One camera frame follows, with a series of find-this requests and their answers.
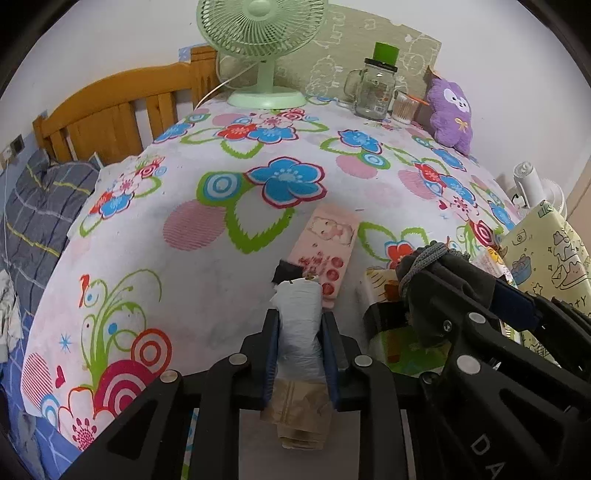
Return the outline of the pink wet wipes pack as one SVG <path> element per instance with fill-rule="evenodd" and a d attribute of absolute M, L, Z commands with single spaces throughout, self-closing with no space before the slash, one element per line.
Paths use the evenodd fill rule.
<path fill-rule="evenodd" d="M 276 266 L 271 282 L 279 285 L 298 278 L 317 280 L 322 287 L 322 306 L 334 308 L 360 223 L 356 213 L 322 203 L 311 213 L 290 255 Z"/>

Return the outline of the yellow cartoon fabric bag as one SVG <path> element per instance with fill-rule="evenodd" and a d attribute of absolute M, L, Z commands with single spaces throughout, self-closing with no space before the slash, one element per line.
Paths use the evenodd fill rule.
<path fill-rule="evenodd" d="M 559 367 L 590 378 L 590 255 L 546 201 L 530 209 L 500 242 L 517 288 L 535 302 L 541 326 L 524 346 Z"/>

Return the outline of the clear plastic package red stripes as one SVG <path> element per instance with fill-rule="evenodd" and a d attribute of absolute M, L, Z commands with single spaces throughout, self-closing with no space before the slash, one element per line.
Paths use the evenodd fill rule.
<path fill-rule="evenodd" d="M 504 263 L 502 257 L 492 247 L 483 247 L 479 249 L 477 253 L 471 257 L 470 263 L 497 279 L 501 278 L 508 283 L 513 281 L 512 274 Z"/>

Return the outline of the green desk fan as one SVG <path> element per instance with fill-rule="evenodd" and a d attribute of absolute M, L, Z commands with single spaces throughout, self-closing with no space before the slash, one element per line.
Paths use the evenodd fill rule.
<path fill-rule="evenodd" d="M 235 90 L 228 104 L 236 108 L 283 110 L 305 104 L 301 91 L 276 86 L 276 60 L 315 38 L 328 3 L 322 0 L 226 0 L 197 3 L 200 34 L 219 53 L 249 61 L 256 84 Z"/>

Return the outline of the white bagged beige socks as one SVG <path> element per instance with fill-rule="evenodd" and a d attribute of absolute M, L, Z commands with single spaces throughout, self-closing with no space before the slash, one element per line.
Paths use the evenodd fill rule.
<path fill-rule="evenodd" d="M 322 450 L 329 437 L 332 403 L 318 340 L 322 287 L 304 278 L 274 287 L 270 303 L 280 314 L 273 393 L 260 419 L 276 426 L 284 449 Z"/>

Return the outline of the green cartoon board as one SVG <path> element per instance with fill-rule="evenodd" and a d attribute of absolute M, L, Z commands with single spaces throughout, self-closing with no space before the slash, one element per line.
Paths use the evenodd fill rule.
<path fill-rule="evenodd" d="M 329 6 L 311 42 L 276 60 L 274 83 L 308 96 L 342 99 L 349 72 L 373 56 L 377 42 L 399 50 L 396 88 L 423 98 L 428 89 L 426 71 L 435 65 L 442 43 L 407 25 L 336 4 Z"/>

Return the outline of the wall power outlet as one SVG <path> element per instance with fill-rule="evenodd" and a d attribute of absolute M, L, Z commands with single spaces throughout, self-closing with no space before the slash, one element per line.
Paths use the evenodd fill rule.
<path fill-rule="evenodd" d="M 13 156 L 18 156 L 25 148 L 24 140 L 21 135 L 18 135 L 11 143 L 10 149 Z"/>

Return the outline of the purple plush toy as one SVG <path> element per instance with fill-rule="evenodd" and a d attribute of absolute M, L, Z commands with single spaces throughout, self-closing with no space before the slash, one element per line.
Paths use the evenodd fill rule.
<path fill-rule="evenodd" d="M 462 88 L 435 76 L 427 101 L 433 111 L 430 125 L 436 141 L 468 156 L 473 138 L 472 109 Z"/>

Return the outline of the green cylinder cap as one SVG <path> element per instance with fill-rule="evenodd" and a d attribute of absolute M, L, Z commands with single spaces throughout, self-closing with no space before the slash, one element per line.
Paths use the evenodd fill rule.
<path fill-rule="evenodd" d="M 373 59 L 388 64 L 391 66 L 396 65 L 400 50 L 398 47 L 383 43 L 376 42 L 374 46 Z"/>

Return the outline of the white crumpled cloth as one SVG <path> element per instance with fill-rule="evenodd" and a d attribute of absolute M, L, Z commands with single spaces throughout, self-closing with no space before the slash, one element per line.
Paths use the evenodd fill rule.
<path fill-rule="evenodd" d="M 6 363 L 9 354 L 24 338 L 20 302 L 9 273 L 0 274 L 0 363 Z"/>

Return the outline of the dark grey sock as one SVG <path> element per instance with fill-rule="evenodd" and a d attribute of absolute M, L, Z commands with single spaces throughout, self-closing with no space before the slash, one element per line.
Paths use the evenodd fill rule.
<path fill-rule="evenodd" d="M 404 256 L 396 267 L 400 297 L 407 297 L 415 275 L 428 271 L 477 303 L 490 307 L 496 278 L 473 265 L 469 257 L 437 241 Z"/>

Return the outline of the cotton swab jar orange lid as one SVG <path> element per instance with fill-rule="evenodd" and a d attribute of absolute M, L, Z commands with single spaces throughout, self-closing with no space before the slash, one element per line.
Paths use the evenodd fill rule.
<path fill-rule="evenodd" d="M 394 103 L 391 116 L 394 120 L 409 125 L 421 106 L 428 106 L 429 103 L 423 99 L 414 97 L 402 90 L 394 95 Z"/>

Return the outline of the blue bed sheet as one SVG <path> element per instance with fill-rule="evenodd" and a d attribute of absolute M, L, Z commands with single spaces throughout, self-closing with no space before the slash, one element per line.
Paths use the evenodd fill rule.
<path fill-rule="evenodd" d="M 8 438 L 30 475 L 35 479 L 57 479 L 76 459 L 75 448 L 61 436 L 52 423 L 26 412 L 20 391 L 21 373 L 34 314 L 20 306 L 24 338 L 1 364 L 1 392 L 7 400 Z"/>

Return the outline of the glass mason jar mug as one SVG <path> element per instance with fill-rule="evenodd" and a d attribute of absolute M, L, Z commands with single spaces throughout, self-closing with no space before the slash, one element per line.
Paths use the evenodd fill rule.
<path fill-rule="evenodd" d="M 356 115 L 381 121 L 388 114 L 396 87 L 396 66 L 366 58 L 363 68 L 349 72 L 344 94 L 353 102 Z"/>

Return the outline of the green orange tissue pack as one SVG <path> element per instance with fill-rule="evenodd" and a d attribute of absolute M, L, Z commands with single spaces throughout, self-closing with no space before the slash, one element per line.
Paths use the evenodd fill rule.
<path fill-rule="evenodd" d="M 362 275 L 358 289 L 370 354 L 397 374 L 419 377 L 440 373 L 450 344 L 425 347 L 399 302 L 399 282 L 394 269 L 370 267 Z"/>

